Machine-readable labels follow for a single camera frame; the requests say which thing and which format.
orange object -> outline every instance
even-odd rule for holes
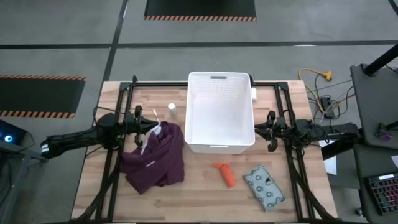
[[[234,175],[228,163],[214,163],[213,166],[220,170],[221,175],[228,188],[235,186]]]

wooden table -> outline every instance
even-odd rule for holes
[[[297,119],[311,119],[312,114],[307,100],[303,81],[288,81],[290,97]],[[115,109],[120,82],[105,82],[98,106]],[[156,109],[160,120],[171,121],[184,130],[187,88],[149,87],[135,88],[132,108],[142,105],[147,119],[155,119],[152,109]],[[178,115],[173,119],[167,105],[175,103]],[[269,110],[277,111],[273,88],[257,88],[257,101],[254,102],[254,123],[263,123]],[[97,118],[108,111],[98,110]],[[188,146],[183,150],[185,181],[165,187],[152,187],[139,195],[121,174],[118,196],[114,211],[114,222],[291,222],[297,221],[292,187],[283,142],[279,141],[276,152],[267,151],[268,142],[256,135],[256,143],[240,155],[195,154]],[[97,146],[90,147],[88,152]],[[134,135],[126,139],[125,152],[135,150]],[[106,151],[92,153],[86,160],[81,174],[72,217],[78,217],[98,193],[103,175]],[[312,192],[320,203],[333,216],[337,216],[335,203],[330,190],[321,150],[310,146],[305,150],[305,166]],[[229,162],[236,180],[236,186],[227,189],[214,162]],[[247,171],[258,164],[264,164],[276,184],[285,193],[286,200],[273,212],[266,213],[260,206],[248,185],[242,178]],[[303,193],[300,194],[303,212],[307,208]]]

black metal frame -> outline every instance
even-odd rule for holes
[[[254,87],[271,87],[275,91],[275,97],[276,97],[276,102],[277,102],[277,109],[279,116],[284,116],[285,112],[289,113],[289,119],[290,119],[290,124],[293,125],[295,121],[295,115],[293,112],[293,106],[292,102],[290,99],[290,93],[289,93],[289,87],[287,82],[258,82],[258,83],[252,83]],[[123,100],[123,96],[126,91],[128,91],[127,94],[127,103],[126,103],[126,110],[125,113],[130,111],[131,109],[131,103],[132,103],[132,94],[135,88],[137,87],[187,87],[188,82],[138,82],[137,78],[134,76],[132,82],[122,82],[119,87],[119,95],[118,95],[118,100],[116,103],[116,111],[119,111],[121,109],[121,104]],[[281,97],[281,92],[284,93],[285,95],[285,100],[286,100],[286,105],[287,108],[284,110],[283,104],[282,104],[282,97]],[[101,188],[100,188],[100,193],[97,195],[95,198],[95,203],[92,212],[96,210],[95,218],[92,220],[89,220],[88,218],[82,219],[82,220],[73,220],[73,223],[112,223],[113,222],[113,214],[114,214],[114,206],[116,203],[116,196],[117,196],[117,191],[118,191],[118,183],[119,183],[119,174],[120,174],[120,163],[121,163],[121,154],[124,151],[124,142],[125,142],[125,137],[124,136],[121,139],[121,147],[117,149],[117,157],[116,157],[116,164],[115,167],[112,171],[110,172],[110,166],[111,166],[111,161],[113,157],[113,151],[108,151],[106,155],[106,160],[104,164],[104,172],[103,172],[103,178],[101,181]],[[292,156],[292,146],[289,143],[289,140],[284,140],[285,143],[285,151],[286,151],[286,156],[287,156],[287,164],[289,168],[289,175],[290,175],[290,183],[292,185],[292,193],[293,193],[293,198],[294,198],[294,204],[295,204],[295,211],[297,214],[297,220],[299,222],[305,221],[309,223],[350,223],[350,222],[341,222],[337,220],[318,220],[315,218],[315,212],[312,206],[311,201],[309,200],[308,197],[305,195],[305,200],[307,203],[307,210],[308,210],[308,216],[309,218],[304,218],[303,217],[303,211],[302,211],[302,206],[301,206],[301,201],[300,201],[300,194],[299,194],[299,189],[297,187],[297,181],[294,178],[294,170],[296,169],[292,164],[294,164],[293,156]],[[305,184],[308,185],[308,179],[307,179],[307,172],[305,170],[305,165],[304,165],[304,160],[303,160],[303,155],[301,150],[297,150],[297,160],[298,160],[298,167],[300,171],[300,175],[304,181]],[[109,202],[109,207],[108,207],[108,213],[106,215],[106,218],[103,218],[103,204],[104,204],[104,196],[105,192],[108,191],[109,187],[112,185],[111,189],[111,195],[110,195],[110,202]]]

patterned cloth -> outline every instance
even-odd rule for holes
[[[261,164],[244,174],[243,178],[266,212],[271,211],[278,203],[285,200],[285,195],[275,184],[274,179],[269,175],[264,165]]]

yellow cable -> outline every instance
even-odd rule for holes
[[[320,72],[320,71],[316,71],[316,70],[314,70],[314,69],[312,69],[312,68],[302,68],[302,69],[300,69],[300,70],[298,71],[298,78],[299,78],[300,80],[303,80],[303,78],[302,78],[302,73],[303,73],[303,71],[310,71],[310,72],[313,72],[313,73],[316,73],[316,74],[319,74],[319,75],[323,76],[323,77],[326,78],[327,80],[331,80],[331,71],[329,71],[329,72]],[[317,104],[318,104],[319,110],[320,110],[323,114],[325,114],[325,111],[323,110],[323,108],[322,108],[322,106],[321,106],[321,104],[320,104],[320,102],[319,102],[319,99],[317,98],[317,96],[315,95],[315,93],[313,92],[313,90],[312,90],[309,86],[307,86],[306,84],[304,84],[304,85],[305,85],[305,87],[306,87],[308,90],[310,90],[310,92],[312,93],[312,95],[313,95],[315,101],[316,101]]]

